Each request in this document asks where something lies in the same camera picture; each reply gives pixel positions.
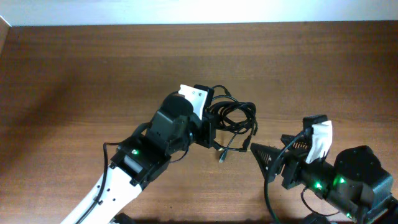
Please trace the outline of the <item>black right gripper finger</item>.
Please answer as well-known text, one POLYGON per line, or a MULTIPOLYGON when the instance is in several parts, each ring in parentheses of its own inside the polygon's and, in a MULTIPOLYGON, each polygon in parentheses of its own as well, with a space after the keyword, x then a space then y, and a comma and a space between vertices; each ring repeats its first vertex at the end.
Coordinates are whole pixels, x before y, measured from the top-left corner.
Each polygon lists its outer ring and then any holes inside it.
POLYGON ((293 151, 295 149, 308 149, 310 147, 310 140, 305 134, 299 134, 298 136, 283 134, 280 138, 283 149, 286 151, 293 151))
POLYGON ((282 157, 278 161, 276 160, 281 150, 257 143, 252 143, 250 148, 259 164, 263 177, 266 178, 266 175, 269 175, 268 182, 273 182, 275 176, 279 175, 283 168, 282 157))

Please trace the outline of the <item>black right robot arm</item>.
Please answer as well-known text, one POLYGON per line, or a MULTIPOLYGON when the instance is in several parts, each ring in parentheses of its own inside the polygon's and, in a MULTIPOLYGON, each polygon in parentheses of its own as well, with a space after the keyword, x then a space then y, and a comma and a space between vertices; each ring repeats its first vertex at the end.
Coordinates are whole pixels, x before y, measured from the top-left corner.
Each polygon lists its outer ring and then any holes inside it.
POLYGON ((325 158, 307 162, 315 141, 309 134, 282 135, 285 149, 251 144, 265 184, 277 175, 283 188, 304 185, 355 223, 397 223, 394 179, 366 145, 341 151, 334 164, 325 158))

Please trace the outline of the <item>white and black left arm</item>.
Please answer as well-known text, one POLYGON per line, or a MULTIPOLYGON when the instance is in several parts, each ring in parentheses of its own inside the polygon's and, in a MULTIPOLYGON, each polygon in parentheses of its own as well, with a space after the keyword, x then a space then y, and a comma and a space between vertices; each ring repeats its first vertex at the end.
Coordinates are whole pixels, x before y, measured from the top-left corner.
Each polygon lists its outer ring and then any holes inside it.
POLYGON ((63 222, 114 222, 116 215, 167 169, 173 153, 187 152, 191 144, 204 140, 201 114, 210 103, 206 93, 166 97, 148 123, 114 143, 116 153, 105 160, 103 175, 63 222))

